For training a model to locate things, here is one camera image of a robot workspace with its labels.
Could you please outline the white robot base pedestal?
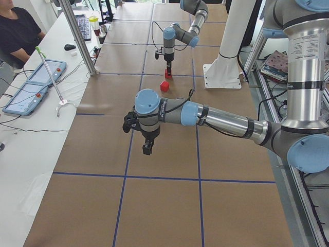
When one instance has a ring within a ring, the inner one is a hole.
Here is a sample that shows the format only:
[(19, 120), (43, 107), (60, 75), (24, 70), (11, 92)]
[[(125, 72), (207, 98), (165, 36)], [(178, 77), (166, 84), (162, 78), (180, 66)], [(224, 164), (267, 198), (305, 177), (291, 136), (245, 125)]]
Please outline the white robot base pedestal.
[(218, 57), (205, 64), (204, 81), (207, 89), (240, 89), (238, 58), (243, 37), (252, 13), (258, 13), (261, 1), (231, 2)]

